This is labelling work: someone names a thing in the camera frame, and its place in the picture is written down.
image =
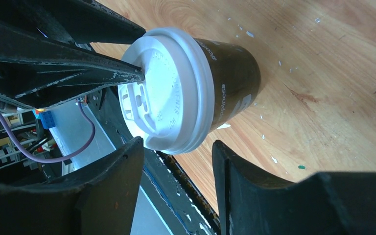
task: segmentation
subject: wire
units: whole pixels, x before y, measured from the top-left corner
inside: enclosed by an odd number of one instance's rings
[[[86,149],[90,143],[93,141],[94,139],[94,135],[96,133],[96,128],[94,126],[94,123],[86,116],[86,114],[84,113],[84,110],[83,110],[83,107],[81,106],[81,103],[78,103],[78,107],[80,108],[80,111],[81,111],[81,114],[83,115],[84,119],[86,119],[86,121],[92,126],[92,133],[90,135],[90,138],[89,140],[81,147],[79,148],[77,151],[73,152],[73,153],[70,153],[66,156],[63,156],[61,158],[52,158],[52,159],[46,159],[46,158],[38,158],[36,156],[34,156],[33,154],[30,154],[22,145],[21,143],[18,141],[18,139],[16,138],[16,136],[14,135],[14,133],[12,132],[11,128],[8,126],[8,124],[6,123],[6,120],[5,118],[2,116],[2,114],[0,114],[0,122],[2,123],[2,126],[3,128],[5,129],[5,131],[8,133],[8,136],[9,138],[12,140],[12,142],[15,144],[15,146],[29,159],[33,160],[33,161],[36,161],[36,162],[39,162],[39,163],[59,163],[59,162],[62,162],[62,161],[65,161],[65,160],[68,160],[72,157],[75,157],[77,156],[77,154],[83,152],[84,149]]]

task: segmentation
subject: coffee cup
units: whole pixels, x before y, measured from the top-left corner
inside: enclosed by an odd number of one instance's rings
[[[196,149],[207,134],[250,106],[259,91],[256,60],[243,47],[195,39],[157,28],[137,39],[123,61],[145,81],[118,86],[121,111],[133,136],[168,154]]]

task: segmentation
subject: wood grain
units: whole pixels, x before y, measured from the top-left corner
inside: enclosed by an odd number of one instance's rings
[[[216,139],[292,181],[324,170],[376,171],[376,1],[100,2],[148,30],[179,27],[241,45],[256,58],[257,105],[230,120],[230,128],[211,132],[197,150],[176,156],[215,209]],[[95,48],[120,58],[126,46]]]

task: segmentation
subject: purple cable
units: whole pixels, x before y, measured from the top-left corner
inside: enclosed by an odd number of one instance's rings
[[[5,118],[2,116],[2,114],[0,114],[0,122],[2,123],[2,126],[3,128],[5,129],[5,131],[8,133],[8,136],[9,138],[12,140],[12,142],[15,144],[15,146],[26,156],[28,157],[29,159],[33,160],[33,161],[36,161],[36,162],[39,162],[39,163],[59,163],[59,162],[62,162],[62,161],[65,161],[65,160],[68,160],[72,157],[75,157],[77,156],[77,154],[83,152],[84,149],[86,149],[90,143],[93,141],[94,139],[94,135],[96,133],[96,128],[94,126],[94,123],[92,123],[92,121],[86,116],[86,114],[84,113],[84,110],[83,110],[83,107],[81,106],[80,103],[78,103],[78,107],[80,108],[80,111],[81,111],[81,114],[83,115],[83,117],[86,119],[86,121],[88,123],[90,123],[90,125],[92,126],[92,134],[90,135],[90,138],[89,140],[81,147],[79,148],[77,151],[73,152],[73,153],[70,153],[66,156],[63,156],[61,158],[52,158],[52,159],[46,159],[46,158],[37,158],[36,156],[30,154],[28,151],[26,151],[24,149],[24,147],[21,145],[21,143],[18,141],[18,139],[16,138],[16,136],[14,135],[14,133],[12,132],[11,128],[8,126],[8,124],[6,123],[5,121]]]

